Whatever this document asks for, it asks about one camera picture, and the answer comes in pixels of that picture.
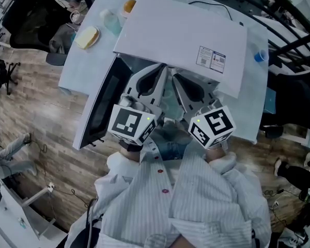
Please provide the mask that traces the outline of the blue flat pad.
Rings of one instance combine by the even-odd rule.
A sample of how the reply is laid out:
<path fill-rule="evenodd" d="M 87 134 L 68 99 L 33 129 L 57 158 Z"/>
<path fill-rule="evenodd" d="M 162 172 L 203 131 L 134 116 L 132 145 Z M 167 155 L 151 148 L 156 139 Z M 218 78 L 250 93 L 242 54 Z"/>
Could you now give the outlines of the blue flat pad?
<path fill-rule="evenodd" d="M 276 113 L 276 91 L 267 87 L 263 112 L 269 114 Z"/>

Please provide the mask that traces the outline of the black office chair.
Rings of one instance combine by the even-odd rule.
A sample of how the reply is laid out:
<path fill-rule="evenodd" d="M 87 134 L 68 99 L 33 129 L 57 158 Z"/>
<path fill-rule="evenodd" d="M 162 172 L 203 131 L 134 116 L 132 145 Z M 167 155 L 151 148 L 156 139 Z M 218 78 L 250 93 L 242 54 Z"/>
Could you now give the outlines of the black office chair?
<path fill-rule="evenodd" d="M 9 90 L 9 83 L 17 85 L 18 83 L 14 81 L 11 77 L 14 69 L 20 66 L 21 63 L 6 63 L 4 60 L 0 59 L 0 88 L 5 85 L 7 95 L 11 94 Z"/>
<path fill-rule="evenodd" d="M 73 24 L 70 14 L 55 0 L 14 0 L 2 26 L 10 33 L 12 48 L 44 51 L 48 64 L 63 66 L 68 54 L 51 53 L 49 42 L 61 25 Z"/>
<path fill-rule="evenodd" d="M 259 128 L 265 136 L 280 137 L 286 124 L 310 129 L 310 71 L 294 75 L 270 72 L 267 86 L 275 92 L 275 113 L 262 114 Z"/>

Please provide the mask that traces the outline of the white side desk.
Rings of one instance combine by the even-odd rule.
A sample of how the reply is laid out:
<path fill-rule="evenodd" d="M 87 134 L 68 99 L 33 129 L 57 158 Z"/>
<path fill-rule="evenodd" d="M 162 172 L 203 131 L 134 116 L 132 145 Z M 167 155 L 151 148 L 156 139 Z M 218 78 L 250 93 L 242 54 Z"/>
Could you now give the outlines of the white side desk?
<path fill-rule="evenodd" d="M 67 233 L 54 225 L 55 218 L 45 219 L 30 206 L 50 196 L 47 186 L 25 199 L 4 184 L 0 190 L 0 247 L 57 248 L 65 239 Z"/>

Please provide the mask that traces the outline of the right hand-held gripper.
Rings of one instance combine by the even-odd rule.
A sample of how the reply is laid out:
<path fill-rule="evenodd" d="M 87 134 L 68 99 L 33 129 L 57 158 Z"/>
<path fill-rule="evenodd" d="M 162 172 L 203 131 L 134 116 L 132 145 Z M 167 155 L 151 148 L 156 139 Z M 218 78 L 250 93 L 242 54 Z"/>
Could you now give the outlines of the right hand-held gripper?
<path fill-rule="evenodd" d="M 192 75 L 176 73 L 172 83 L 178 103 L 185 111 L 188 132 L 205 149 L 227 140 L 236 130 L 228 107 L 214 98 L 218 82 L 204 82 Z"/>

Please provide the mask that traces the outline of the person's right forearm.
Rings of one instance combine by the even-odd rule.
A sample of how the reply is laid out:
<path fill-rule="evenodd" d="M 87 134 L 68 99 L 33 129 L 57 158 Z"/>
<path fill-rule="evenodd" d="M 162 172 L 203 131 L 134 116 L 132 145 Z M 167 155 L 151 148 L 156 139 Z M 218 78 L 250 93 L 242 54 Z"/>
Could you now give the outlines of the person's right forearm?
<path fill-rule="evenodd" d="M 250 184 L 254 175 L 245 165 L 237 161 L 234 152 L 226 152 L 221 144 L 214 145 L 205 151 L 205 160 L 231 185 Z"/>

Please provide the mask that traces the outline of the pale mug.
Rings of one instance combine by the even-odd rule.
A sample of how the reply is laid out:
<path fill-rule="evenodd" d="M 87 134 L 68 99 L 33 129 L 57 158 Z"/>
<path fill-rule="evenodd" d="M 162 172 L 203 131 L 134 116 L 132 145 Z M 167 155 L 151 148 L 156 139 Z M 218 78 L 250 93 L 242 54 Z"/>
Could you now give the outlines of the pale mug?
<path fill-rule="evenodd" d="M 70 20 L 73 24 L 79 25 L 81 22 L 81 15 L 77 10 L 74 10 L 70 14 Z"/>

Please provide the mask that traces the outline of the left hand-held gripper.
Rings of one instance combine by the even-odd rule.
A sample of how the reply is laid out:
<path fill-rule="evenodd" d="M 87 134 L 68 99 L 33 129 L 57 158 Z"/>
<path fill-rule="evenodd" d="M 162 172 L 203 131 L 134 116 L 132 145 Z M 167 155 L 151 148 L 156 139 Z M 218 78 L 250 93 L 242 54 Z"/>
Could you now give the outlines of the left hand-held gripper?
<path fill-rule="evenodd" d="M 128 145 L 142 146 L 162 115 L 159 105 L 167 77 L 167 64 L 151 65 L 132 75 L 126 94 L 113 106 L 107 131 Z"/>

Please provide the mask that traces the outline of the glass turntable with flower pattern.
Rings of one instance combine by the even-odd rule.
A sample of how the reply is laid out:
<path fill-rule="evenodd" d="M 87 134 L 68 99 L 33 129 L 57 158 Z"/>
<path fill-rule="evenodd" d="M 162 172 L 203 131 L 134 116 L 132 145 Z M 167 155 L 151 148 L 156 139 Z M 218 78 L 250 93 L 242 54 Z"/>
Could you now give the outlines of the glass turntable with flower pattern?
<path fill-rule="evenodd" d="M 184 116 L 184 110 L 179 105 L 176 95 L 172 89 L 165 89 L 164 94 L 160 103 L 160 108 L 162 109 L 166 118 L 181 121 Z"/>

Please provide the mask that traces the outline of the clear plastic bottle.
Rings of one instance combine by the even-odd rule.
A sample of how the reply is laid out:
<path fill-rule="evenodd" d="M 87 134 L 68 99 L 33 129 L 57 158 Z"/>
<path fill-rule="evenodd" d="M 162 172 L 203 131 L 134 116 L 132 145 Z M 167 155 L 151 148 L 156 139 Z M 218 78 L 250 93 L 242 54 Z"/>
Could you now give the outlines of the clear plastic bottle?
<path fill-rule="evenodd" d="M 100 12 L 100 17 L 103 20 L 104 26 L 118 37 L 122 30 L 118 16 L 110 10 L 104 9 Z"/>

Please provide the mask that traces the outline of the person's left forearm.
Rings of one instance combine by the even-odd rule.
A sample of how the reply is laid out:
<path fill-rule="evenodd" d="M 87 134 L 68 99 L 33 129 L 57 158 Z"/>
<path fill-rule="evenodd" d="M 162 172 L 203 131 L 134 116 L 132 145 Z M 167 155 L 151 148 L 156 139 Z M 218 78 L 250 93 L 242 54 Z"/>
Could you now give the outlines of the person's left forearm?
<path fill-rule="evenodd" d="M 141 151 L 128 152 L 120 146 L 120 150 L 107 159 L 109 173 L 106 180 L 110 184 L 130 184 L 140 167 Z"/>

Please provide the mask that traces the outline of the blue plastic cup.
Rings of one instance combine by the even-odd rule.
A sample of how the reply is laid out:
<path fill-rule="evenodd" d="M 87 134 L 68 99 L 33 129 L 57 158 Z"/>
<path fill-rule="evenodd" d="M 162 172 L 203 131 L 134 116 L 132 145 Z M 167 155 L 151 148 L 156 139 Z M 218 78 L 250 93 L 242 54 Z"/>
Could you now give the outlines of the blue plastic cup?
<path fill-rule="evenodd" d="M 260 63 L 260 62 L 263 62 L 263 61 L 268 61 L 269 59 L 269 53 L 268 51 L 266 50 L 259 50 L 255 56 L 254 56 L 254 59 L 256 62 Z"/>

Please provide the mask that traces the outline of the orange fruit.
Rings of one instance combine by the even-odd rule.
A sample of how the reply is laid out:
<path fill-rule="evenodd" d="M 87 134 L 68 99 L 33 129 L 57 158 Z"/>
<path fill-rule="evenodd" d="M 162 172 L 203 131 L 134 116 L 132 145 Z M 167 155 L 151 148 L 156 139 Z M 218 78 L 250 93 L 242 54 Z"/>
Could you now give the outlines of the orange fruit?
<path fill-rule="evenodd" d="M 125 13 L 130 13 L 136 3 L 136 0 L 128 0 L 125 2 L 123 6 L 123 10 Z"/>

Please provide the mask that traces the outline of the white microwave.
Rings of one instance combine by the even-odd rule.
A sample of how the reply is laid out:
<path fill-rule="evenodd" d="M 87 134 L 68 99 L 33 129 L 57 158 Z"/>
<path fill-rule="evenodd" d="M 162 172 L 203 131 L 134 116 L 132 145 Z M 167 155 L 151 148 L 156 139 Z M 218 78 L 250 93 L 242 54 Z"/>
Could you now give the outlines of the white microwave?
<path fill-rule="evenodd" d="M 101 37 L 89 50 L 71 50 L 79 83 L 88 94 L 73 147 L 82 147 L 106 134 L 108 119 L 90 133 L 91 114 L 98 106 L 111 111 L 103 94 L 120 96 L 131 69 L 118 57 L 125 54 L 165 63 L 193 75 L 213 79 L 220 92 L 240 93 L 247 46 L 247 29 L 212 11 L 174 0 L 137 0 L 122 32 L 112 42 Z"/>

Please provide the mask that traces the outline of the person's striped shirt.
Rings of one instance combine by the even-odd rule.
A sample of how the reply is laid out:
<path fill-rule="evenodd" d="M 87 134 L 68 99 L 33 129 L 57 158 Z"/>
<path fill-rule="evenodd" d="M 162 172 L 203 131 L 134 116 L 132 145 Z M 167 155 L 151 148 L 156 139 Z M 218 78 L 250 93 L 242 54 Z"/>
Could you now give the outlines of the person's striped shirt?
<path fill-rule="evenodd" d="M 169 248 L 179 239 L 195 248 L 269 247 L 269 208 L 258 178 L 231 185 L 197 142 L 182 159 L 163 161 L 149 139 L 130 184 L 110 184 L 106 176 L 95 181 L 96 248 Z"/>

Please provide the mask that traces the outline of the black metal railing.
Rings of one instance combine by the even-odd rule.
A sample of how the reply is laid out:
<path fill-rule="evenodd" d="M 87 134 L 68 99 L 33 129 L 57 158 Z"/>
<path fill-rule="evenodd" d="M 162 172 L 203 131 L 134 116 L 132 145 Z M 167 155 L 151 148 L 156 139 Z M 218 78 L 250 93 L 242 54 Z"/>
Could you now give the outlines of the black metal railing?
<path fill-rule="evenodd" d="M 270 32 L 270 53 L 287 59 L 288 62 L 301 71 L 310 67 L 310 21 L 289 0 L 237 0 L 247 2 L 273 24 L 251 17 L 266 27 Z"/>

